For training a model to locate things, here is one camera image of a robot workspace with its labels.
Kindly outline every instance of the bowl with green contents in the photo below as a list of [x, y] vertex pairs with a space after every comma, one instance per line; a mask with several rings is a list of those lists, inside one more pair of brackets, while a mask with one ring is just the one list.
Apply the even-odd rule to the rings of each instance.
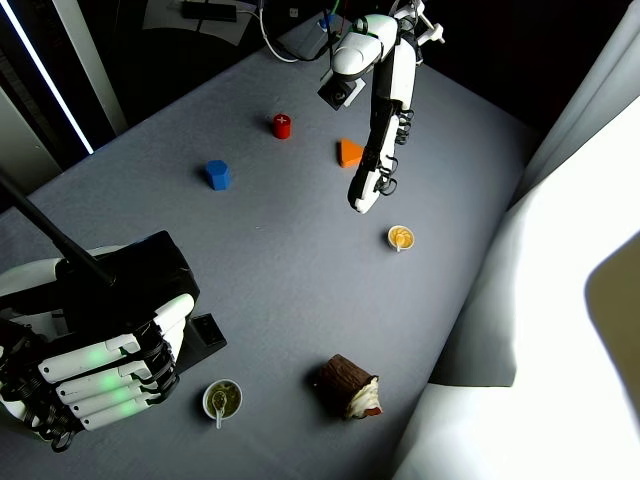
[[223, 378], [222, 380], [213, 382], [207, 387], [202, 396], [202, 408], [204, 409], [204, 413], [213, 420], [216, 419], [216, 408], [213, 403], [213, 396], [216, 392], [223, 392], [227, 399], [224, 405], [222, 419], [227, 420], [233, 417], [236, 412], [240, 410], [240, 405], [242, 405], [242, 390], [240, 389], [240, 385], [233, 380]]

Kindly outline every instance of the red cylinder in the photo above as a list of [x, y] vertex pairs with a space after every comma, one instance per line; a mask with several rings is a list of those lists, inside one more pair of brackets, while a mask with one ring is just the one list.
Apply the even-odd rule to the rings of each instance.
[[284, 113], [279, 113], [273, 117], [273, 135], [280, 140], [291, 136], [291, 119]]

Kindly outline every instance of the brown log-shaped object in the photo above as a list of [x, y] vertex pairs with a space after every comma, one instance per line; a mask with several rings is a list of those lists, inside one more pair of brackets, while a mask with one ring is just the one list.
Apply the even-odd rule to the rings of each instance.
[[318, 371], [314, 387], [330, 413], [345, 416], [351, 399], [374, 378], [378, 377], [365, 372], [342, 355], [334, 355]]

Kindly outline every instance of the bowl with orange contents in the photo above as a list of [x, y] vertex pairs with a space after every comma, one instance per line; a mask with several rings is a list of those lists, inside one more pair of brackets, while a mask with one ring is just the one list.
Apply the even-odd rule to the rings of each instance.
[[387, 240], [391, 248], [398, 253], [403, 250], [409, 250], [415, 243], [413, 232], [403, 225], [391, 227], [389, 233], [387, 233]]

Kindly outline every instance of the chocolate cake roll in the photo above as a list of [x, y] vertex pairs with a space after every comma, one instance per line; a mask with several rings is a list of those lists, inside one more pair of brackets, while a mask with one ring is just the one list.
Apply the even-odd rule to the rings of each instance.
[[342, 355], [335, 355], [318, 371], [314, 387], [320, 401], [345, 419], [380, 415], [378, 376], [371, 375]]

